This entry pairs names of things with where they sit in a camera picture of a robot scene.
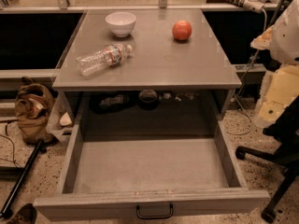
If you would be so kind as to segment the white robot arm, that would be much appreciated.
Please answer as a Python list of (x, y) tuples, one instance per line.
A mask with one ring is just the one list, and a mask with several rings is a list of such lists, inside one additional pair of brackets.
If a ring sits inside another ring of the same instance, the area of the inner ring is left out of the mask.
[(275, 72), (263, 77), (260, 99), (255, 107), (254, 123), (261, 128), (274, 124), (299, 95), (299, 0), (292, 0), (275, 24), (250, 45), (269, 50), (273, 60), (280, 63)]

